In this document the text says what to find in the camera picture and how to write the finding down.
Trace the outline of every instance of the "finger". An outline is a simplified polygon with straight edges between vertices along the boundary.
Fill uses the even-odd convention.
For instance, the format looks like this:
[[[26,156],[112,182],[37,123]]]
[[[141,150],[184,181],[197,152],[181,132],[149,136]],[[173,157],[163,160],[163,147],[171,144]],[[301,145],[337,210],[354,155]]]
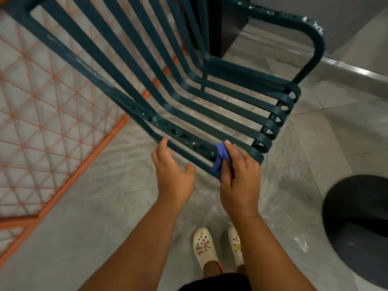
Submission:
[[[170,152],[168,151],[167,141],[168,141],[168,138],[163,138],[162,141],[160,141],[158,150],[156,151],[160,162],[174,162]]]
[[[235,175],[238,177],[246,170],[244,157],[229,141],[225,141],[225,147],[232,159]]]
[[[196,174],[196,169],[195,169],[194,164],[188,162],[188,163],[186,164],[186,172],[187,172],[187,173],[192,173],[192,174],[195,175],[195,174]]]
[[[252,160],[254,160],[254,159],[248,154],[248,152],[246,152],[243,148],[238,147],[237,145],[234,145],[234,144],[233,144],[233,146],[234,146],[238,151],[240,151],[242,157],[244,158],[246,167],[248,167],[249,165],[251,165],[251,164],[252,164]]]
[[[154,163],[155,167],[159,164],[159,158],[158,153],[156,152],[158,150],[158,147],[155,148],[155,150],[151,153],[152,162]]]
[[[230,187],[232,185],[232,169],[230,168],[229,162],[225,159],[222,160],[220,181],[221,186]]]

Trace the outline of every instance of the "cleaning rag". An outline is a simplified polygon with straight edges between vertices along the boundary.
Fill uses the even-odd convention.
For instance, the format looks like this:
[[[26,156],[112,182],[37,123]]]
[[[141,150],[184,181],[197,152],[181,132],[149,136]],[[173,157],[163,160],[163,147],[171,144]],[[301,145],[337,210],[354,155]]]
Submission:
[[[225,143],[221,142],[215,145],[217,148],[217,158],[214,162],[213,167],[211,168],[211,171],[214,172],[218,178],[221,177],[221,166],[222,166],[222,160],[225,159],[230,163],[230,167],[232,168],[232,178],[234,178],[234,169],[232,165],[232,159],[230,158],[230,155],[228,151],[226,150]]]

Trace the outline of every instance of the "dark green chair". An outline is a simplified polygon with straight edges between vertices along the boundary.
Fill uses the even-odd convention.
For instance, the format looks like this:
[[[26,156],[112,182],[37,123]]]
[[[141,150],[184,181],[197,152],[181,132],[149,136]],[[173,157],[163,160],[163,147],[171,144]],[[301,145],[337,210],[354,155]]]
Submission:
[[[115,35],[103,17],[99,14],[96,8],[89,0],[73,0],[80,10],[87,16],[90,22],[110,44],[118,56],[137,76],[139,81],[150,92],[153,98],[162,106],[167,112],[189,123],[190,125],[216,137],[220,141],[230,140],[232,143],[241,146],[258,162],[262,163],[264,160],[263,153],[267,153],[272,146],[272,141],[276,139],[280,128],[286,121],[287,116],[292,111],[295,103],[301,95],[301,90],[298,83],[306,77],[306,75],[313,70],[319,63],[324,54],[324,39],[322,28],[316,22],[309,20],[307,17],[296,16],[284,12],[271,10],[257,5],[248,4],[239,0],[219,0],[222,3],[234,6],[235,10],[248,17],[260,19],[262,21],[298,30],[308,35],[314,44],[314,55],[302,70],[296,75],[292,81],[277,78],[275,76],[262,73],[253,69],[249,69],[234,63],[230,63],[219,58],[213,57],[209,54],[209,24],[207,0],[197,0],[200,16],[200,25],[197,24],[191,4],[189,0],[166,0],[171,10],[172,16],[175,19],[175,24],[179,34],[183,40],[184,46],[187,48],[188,54],[194,66],[202,73],[198,76],[186,60],[184,53],[178,43],[177,38],[171,28],[170,23],[163,11],[159,0],[148,0],[152,6],[155,15],[161,24],[173,50],[176,53],[177,59],[182,66],[185,74],[195,83],[201,85],[200,89],[189,85],[182,77],[175,65],[173,59],[169,55],[167,48],[163,44],[159,34],[153,26],[145,9],[139,0],[128,0],[136,12],[144,29],[147,31],[149,37],[154,43],[159,54],[163,58],[167,67],[170,69],[174,80],[188,93],[204,99],[208,102],[216,104],[226,110],[245,117],[262,126],[261,130],[254,130],[235,120],[217,113],[209,108],[202,106],[186,97],[179,94],[167,79],[163,70],[144,44],[138,32],[128,19],[124,10],[121,8],[116,0],[103,0],[111,13],[114,15],[120,26],[136,46],[144,60],[155,73],[161,85],[166,89],[168,94],[177,102],[199,112],[206,117],[220,122],[250,138],[252,138],[252,145],[249,146],[244,142],[232,137],[231,135],[222,132],[215,127],[207,124],[198,118],[195,118],[169,104],[161,95],[159,90],[153,85],[153,82],[147,77],[145,72],[141,69],[136,60],[128,52],[127,48],[121,43],[119,38]],[[112,84],[106,81],[98,73],[96,73],[89,65],[82,61],[75,53],[62,44],[55,36],[46,30],[38,21],[36,21],[30,12],[36,6],[42,6],[48,14],[50,14],[60,24],[69,35],[118,83],[124,91],[131,96],[129,98],[126,94],[119,91]],[[142,95],[132,86],[132,84],[125,78],[125,76],[114,66],[114,64],[104,55],[104,53],[97,47],[97,45],[84,33],[84,31],[75,23],[75,21],[65,12],[65,10],[56,2],[56,0],[11,0],[5,6],[6,12],[14,18],[18,23],[33,33],[38,39],[46,44],[51,50],[57,53],[62,59],[73,66],[76,70],[88,78],[96,87],[111,98],[119,107],[128,113],[143,129],[157,142],[162,139],[162,136],[155,132],[151,127],[156,127],[158,130],[164,132],[168,136],[177,140],[184,146],[198,153],[205,159],[214,162],[216,159],[216,148],[213,144],[196,136],[195,134],[177,126],[176,124],[161,117],[158,112],[142,97]],[[186,26],[190,26],[192,33],[196,39],[199,52],[202,59],[200,60],[194,50],[193,44],[190,40],[189,33]],[[264,94],[268,97],[277,100],[277,104],[271,104],[260,100],[254,96],[247,95],[237,90],[231,89],[219,83],[208,80],[208,76],[213,76],[221,80],[239,85],[246,89],[257,93]],[[210,88],[226,94],[227,96],[236,98],[252,106],[261,108],[270,113],[269,117],[264,117],[256,114],[250,110],[237,106],[227,100],[221,99],[206,92]],[[201,167],[208,173],[210,166],[192,153],[187,152],[181,147],[175,145],[173,142],[168,143],[169,147],[181,154],[189,161]]]

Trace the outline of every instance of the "orange frame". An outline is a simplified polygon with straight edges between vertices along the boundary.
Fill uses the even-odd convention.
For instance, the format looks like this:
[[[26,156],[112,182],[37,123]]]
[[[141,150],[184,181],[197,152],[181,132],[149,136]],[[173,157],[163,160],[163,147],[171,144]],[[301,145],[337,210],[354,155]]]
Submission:
[[[179,61],[177,57],[174,57],[174,63],[177,64]],[[169,68],[164,69],[164,74],[168,76],[170,74]],[[158,87],[160,81],[156,79],[154,86]],[[147,99],[150,96],[150,92],[146,90],[143,97]],[[61,197],[70,189],[74,182],[82,175],[87,167],[94,161],[94,159],[100,154],[100,152],[109,144],[109,142],[117,135],[121,128],[130,119],[129,115],[126,114],[117,123],[117,125],[109,132],[109,134],[102,140],[102,142],[93,150],[93,152],[86,158],[86,160],[80,165],[80,167],[68,178],[65,184],[54,194],[54,196],[46,203],[42,210],[33,216],[21,216],[21,217],[10,217],[0,219],[0,230],[9,230],[24,227],[25,229],[19,236],[12,242],[12,244],[6,249],[6,251],[0,256],[0,268],[4,263],[18,250],[20,245],[27,239],[27,237],[35,230],[36,226],[41,220],[48,214],[48,212],[54,207],[54,205],[61,199]]]

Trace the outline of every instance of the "marble floor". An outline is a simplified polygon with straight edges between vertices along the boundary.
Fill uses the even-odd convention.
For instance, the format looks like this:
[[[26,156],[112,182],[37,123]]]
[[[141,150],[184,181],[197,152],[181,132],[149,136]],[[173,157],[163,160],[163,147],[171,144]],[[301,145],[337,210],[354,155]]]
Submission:
[[[241,40],[230,48],[226,59],[288,79],[298,71],[255,54]],[[328,189],[346,176],[388,177],[388,102],[314,77],[300,86],[302,97],[261,168],[259,211],[318,290],[382,290],[354,274],[337,257],[325,236],[321,206]],[[216,142],[209,135],[204,137]],[[158,190],[150,157],[155,146],[129,121],[3,266],[0,289],[77,290],[155,202]],[[177,161],[184,163],[179,156]],[[191,246],[192,235],[200,226],[210,229],[226,271],[233,271],[226,233],[230,220],[220,204],[219,183],[204,171],[197,172],[195,192],[175,225],[160,291],[177,290],[201,277]]]

